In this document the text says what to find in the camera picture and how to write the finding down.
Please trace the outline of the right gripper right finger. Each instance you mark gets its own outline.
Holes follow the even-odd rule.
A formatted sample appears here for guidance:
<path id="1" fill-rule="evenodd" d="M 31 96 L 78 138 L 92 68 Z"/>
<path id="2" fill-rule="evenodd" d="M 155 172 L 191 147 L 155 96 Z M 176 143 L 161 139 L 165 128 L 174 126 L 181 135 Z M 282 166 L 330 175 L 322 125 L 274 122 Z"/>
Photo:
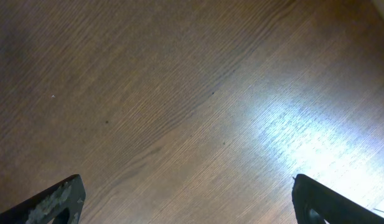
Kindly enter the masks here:
<path id="1" fill-rule="evenodd" d="M 384 224 L 384 218 L 314 179 L 294 178 L 292 202 L 298 224 Z"/>

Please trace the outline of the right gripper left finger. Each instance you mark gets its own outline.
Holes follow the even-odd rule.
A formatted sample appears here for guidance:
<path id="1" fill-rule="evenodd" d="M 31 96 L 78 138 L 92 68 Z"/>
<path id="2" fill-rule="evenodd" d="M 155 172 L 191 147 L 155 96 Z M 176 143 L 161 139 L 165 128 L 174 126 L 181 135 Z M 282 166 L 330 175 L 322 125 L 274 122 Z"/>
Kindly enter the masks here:
<path id="1" fill-rule="evenodd" d="M 0 224 L 78 224 L 85 199 L 82 178 L 73 174 L 0 213 Z"/>

